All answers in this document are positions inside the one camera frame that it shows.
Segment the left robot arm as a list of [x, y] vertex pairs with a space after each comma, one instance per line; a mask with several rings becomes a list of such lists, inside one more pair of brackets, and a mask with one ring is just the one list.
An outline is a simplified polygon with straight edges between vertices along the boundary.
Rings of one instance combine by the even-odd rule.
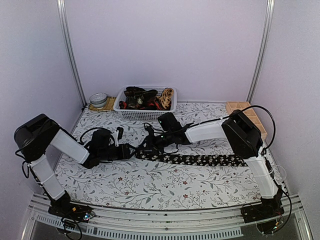
[[39, 114], [19, 126], [13, 139], [18, 147], [15, 155], [22, 158], [28, 166], [26, 177], [32, 174], [37, 184], [50, 200], [48, 212], [53, 215], [79, 217], [89, 213], [89, 206], [72, 203], [70, 194], [59, 182], [55, 170], [58, 160], [51, 160], [48, 154], [55, 153], [57, 158], [66, 156], [85, 169], [92, 169], [102, 163], [130, 159], [136, 148], [122, 143], [123, 128], [110, 131], [104, 127], [93, 127], [88, 142], [76, 139], [55, 120]]

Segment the white plastic basket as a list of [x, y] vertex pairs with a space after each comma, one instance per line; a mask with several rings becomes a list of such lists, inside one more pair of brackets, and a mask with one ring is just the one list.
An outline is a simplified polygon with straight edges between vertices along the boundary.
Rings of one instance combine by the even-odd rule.
[[[157, 121], [158, 117], [165, 113], [173, 113], [176, 110], [177, 106], [177, 90], [175, 88], [172, 88], [174, 90], [174, 94], [172, 96], [171, 106], [169, 110], [126, 110], [126, 109], [120, 109], [119, 102], [125, 101], [126, 96], [124, 94], [124, 91], [126, 90], [128, 86], [123, 87], [115, 100], [113, 109], [116, 111], [124, 120], [137, 120], [137, 121]], [[159, 97], [161, 96], [162, 92], [165, 87], [159, 87], [159, 86], [137, 86], [139, 88], [143, 88], [145, 90], [157, 90], [157, 96], [154, 101], [159, 101]]]

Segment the black white floral tie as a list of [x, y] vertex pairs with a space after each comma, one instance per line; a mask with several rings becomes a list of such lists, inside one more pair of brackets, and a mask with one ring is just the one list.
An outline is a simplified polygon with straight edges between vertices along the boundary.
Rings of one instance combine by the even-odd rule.
[[215, 155], [182, 155], [182, 154], [155, 154], [139, 151], [135, 157], [140, 160], [162, 162], [176, 165], [202, 167], [247, 167], [245, 161], [234, 154]]

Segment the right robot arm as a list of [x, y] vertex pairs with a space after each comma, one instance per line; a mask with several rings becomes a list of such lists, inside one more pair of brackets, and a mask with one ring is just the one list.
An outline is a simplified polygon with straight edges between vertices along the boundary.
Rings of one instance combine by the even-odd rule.
[[[247, 165], [259, 187], [261, 203], [244, 206], [241, 214], [246, 223], [284, 214], [281, 198], [284, 190], [276, 182], [275, 172], [266, 157], [259, 128], [245, 115], [243, 110], [234, 110], [230, 115], [182, 126], [171, 113], [158, 117], [163, 131], [155, 134], [152, 126], [145, 127], [148, 135], [139, 145], [136, 158], [165, 163], [198, 166]], [[165, 148], [175, 144], [192, 143], [225, 138], [232, 149], [231, 155], [180, 155], [166, 153]]]

